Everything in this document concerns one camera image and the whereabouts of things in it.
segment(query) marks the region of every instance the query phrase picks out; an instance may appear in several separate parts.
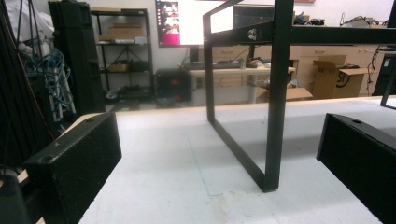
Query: table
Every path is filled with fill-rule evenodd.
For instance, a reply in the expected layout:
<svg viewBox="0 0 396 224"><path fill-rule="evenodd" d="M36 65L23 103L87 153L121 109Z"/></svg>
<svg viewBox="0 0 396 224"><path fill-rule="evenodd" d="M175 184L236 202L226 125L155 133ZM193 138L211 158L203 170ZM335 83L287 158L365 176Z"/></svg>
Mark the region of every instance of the table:
<svg viewBox="0 0 396 224"><path fill-rule="evenodd" d="M289 72L295 72L293 67L289 68ZM192 106L205 105L205 89L197 87L197 79L205 77L205 70L187 70L191 76L191 104ZM258 76L269 76L271 68L245 68L245 69L214 69L214 77L241 77L251 76L249 85L232 86L226 88L215 88L216 103L218 105L235 104L235 103L256 103L257 81Z"/></svg>
<svg viewBox="0 0 396 224"><path fill-rule="evenodd" d="M213 130L205 107L119 112L122 159L80 223L379 223L316 155L326 113L396 136L395 111L380 100L287 102L280 186L268 193ZM219 122L260 167L267 109L217 106Z"/></svg>

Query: small hole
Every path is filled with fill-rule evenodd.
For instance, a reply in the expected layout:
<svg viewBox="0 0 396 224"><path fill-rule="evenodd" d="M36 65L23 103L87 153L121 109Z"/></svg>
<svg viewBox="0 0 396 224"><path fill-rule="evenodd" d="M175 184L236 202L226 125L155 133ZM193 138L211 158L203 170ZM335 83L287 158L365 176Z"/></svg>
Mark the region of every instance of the small hole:
<svg viewBox="0 0 396 224"><path fill-rule="evenodd" d="M52 156L45 156L43 158L41 158L40 162L48 162L51 161L53 159Z"/></svg>

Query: white platform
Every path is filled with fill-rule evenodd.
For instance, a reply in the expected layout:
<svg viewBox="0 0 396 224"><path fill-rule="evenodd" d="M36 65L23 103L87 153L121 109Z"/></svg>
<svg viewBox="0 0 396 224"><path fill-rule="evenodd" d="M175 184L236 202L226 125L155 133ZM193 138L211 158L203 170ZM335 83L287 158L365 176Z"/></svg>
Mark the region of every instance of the white platform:
<svg viewBox="0 0 396 224"><path fill-rule="evenodd" d="M81 223L379 223L316 160L326 113L396 136L396 111L379 101L288 103L280 186L270 193L221 141L204 107L120 112L122 159ZM217 109L218 120L263 168L268 104Z"/></svg>

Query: white wall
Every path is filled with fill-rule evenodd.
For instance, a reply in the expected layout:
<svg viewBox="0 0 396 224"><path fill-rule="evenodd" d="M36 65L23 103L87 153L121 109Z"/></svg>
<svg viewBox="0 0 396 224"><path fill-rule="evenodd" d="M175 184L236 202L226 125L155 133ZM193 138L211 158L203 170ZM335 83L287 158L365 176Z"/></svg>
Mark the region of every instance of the white wall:
<svg viewBox="0 0 396 224"><path fill-rule="evenodd" d="M49 13L48 3L43 0L34 0L35 7ZM158 47L157 27L155 24L155 0L85 0L95 7L136 7L147 8L150 15L152 54L154 59L154 72L159 68L176 67L185 54L185 48L165 49ZM247 4L273 4L274 0L245 0ZM345 13L345 21L357 16L373 17L378 21L389 18L393 1L391 0L317 0L315 3L296 3L296 14L303 12L311 19L324 19L328 26L339 26L341 15Z"/></svg>

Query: desk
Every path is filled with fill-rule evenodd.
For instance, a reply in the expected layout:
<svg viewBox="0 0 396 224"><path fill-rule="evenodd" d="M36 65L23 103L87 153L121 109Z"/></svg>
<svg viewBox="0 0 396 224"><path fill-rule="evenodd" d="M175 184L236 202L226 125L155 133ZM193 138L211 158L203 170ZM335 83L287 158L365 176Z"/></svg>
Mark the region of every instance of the desk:
<svg viewBox="0 0 396 224"><path fill-rule="evenodd" d="M290 72L295 72L296 69L293 67L289 68ZM192 106L205 105L205 89L199 89L197 87L198 77L205 77L205 70L188 70L188 74L191 76L191 104ZM218 105L234 104L234 103L256 103L256 90L258 76L267 75L269 76L271 68L259 67L259 68L246 68L246 69L214 69L214 77L241 77L251 76L249 85L232 86L226 88L215 88L215 102Z"/></svg>
<svg viewBox="0 0 396 224"><path fill-rule="evenodd" d="M380 97L288 102L280 186L262 193L204 107L117 113L122 159L80 223L379 223L319 161L326 113L396 136ZM389 97L396 105L396 98ZM268 104L224 105L217 118L262 167Z"/></svg>

